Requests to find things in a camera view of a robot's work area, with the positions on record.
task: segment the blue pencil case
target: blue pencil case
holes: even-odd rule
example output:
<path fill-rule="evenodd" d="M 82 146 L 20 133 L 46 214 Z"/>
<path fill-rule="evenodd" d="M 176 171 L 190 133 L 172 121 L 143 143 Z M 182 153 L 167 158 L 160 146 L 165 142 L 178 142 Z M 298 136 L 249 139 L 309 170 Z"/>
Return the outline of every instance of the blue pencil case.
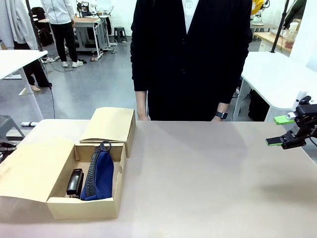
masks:
<path fill-rule="evenodd" d="M 95 150 L 87 172 L 84 189 L 80 199 L 94 201 L 112 197 L 113 161 L 109 153 L 111 143 L 103 141 Z"/>

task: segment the cardboard box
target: cardboard box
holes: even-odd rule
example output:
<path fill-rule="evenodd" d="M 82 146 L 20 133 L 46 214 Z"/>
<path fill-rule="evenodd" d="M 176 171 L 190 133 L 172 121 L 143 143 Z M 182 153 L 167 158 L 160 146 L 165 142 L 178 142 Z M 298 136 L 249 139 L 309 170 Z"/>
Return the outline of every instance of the cardboard box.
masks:
<path fill-rule="evenodd" d="M 130 158 L 134 131 L 135 112 L 127 108 L 97 108 L 80 143 L 124 143 L 127 158 Z"/>
<path fill-rule="evenodd" d="M 85 183 L 98 146 L 74 145 L 62 138 L 19 146 L 0 164 L 0 196 L 46 203 L 57 220 L 118 217 L 126 161 L 123 143 L 113 144 L 110 150 L 114 163 L 112 198 L 86 202 L 66 195 L 73 169 L 83 169 Z"/>

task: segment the stool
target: stool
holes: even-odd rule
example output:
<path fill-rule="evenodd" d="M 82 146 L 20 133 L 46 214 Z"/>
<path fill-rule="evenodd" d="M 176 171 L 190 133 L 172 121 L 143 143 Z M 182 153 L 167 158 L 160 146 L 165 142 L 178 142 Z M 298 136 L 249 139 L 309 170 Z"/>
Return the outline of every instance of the stool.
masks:
<path fill-rule="evenodd" d="M 12 129 L 15 128 L 20 133 L 21 136 L 7 136 L 6 134 Z M 0 116 L 0 139 L 2 140 L 15 140 L 21 141 L 25 138 L 22 131 L 19 129 L 17 124 L 13 121 L 10 116 Z"/>
<path fill-rule="evenodd" d="M 122 42 L 123 40 L 127 40 L 127 35 L 125 34 L 124 27 L 115 27 L 114 28 L 114 38 L 118 41 L 118 43 Z"/>

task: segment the wrist watch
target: wrist watch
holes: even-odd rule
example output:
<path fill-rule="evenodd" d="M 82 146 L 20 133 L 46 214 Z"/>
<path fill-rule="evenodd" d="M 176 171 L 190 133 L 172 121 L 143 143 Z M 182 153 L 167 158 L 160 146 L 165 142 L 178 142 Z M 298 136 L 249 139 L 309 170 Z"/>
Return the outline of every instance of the wrist watch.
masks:
<path fill-rule="evenodd" d="M 228 113 L 216 112 L 215 116 L 221 118 L 222 120 L 225 120 L 227 119 Z"/>

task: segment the box lid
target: box lid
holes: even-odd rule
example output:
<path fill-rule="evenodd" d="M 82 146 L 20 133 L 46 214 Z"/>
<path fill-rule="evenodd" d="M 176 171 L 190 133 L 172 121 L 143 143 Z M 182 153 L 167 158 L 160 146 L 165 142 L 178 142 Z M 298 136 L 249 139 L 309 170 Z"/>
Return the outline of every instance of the box lid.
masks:
<path fill-rule="evenodd" d="M 0 196 L 46 202 L 73 148 L 63 138 L 18 146 L 0 164 Z"/>
<path fill-rule="evenodd" d="M 125 142 L 129 136 L 133 117 L 133 109 L 97 108 L 80 140 Z"/>

